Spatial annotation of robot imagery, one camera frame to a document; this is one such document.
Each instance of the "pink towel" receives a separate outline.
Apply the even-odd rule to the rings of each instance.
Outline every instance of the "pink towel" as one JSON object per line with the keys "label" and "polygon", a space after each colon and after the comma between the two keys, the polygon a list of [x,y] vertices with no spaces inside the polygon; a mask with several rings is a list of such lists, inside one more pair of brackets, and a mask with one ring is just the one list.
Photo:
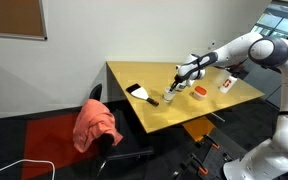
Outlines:
{"label": "pink towel", "polygon": [[112,134],[113,146],[116,146],[123,138],[115,128],[115,118],[109,109],[101,102],[87,100],[79,113],[73,130],[75,148],[83,153],[92,144],[93,140],[102,134]]}

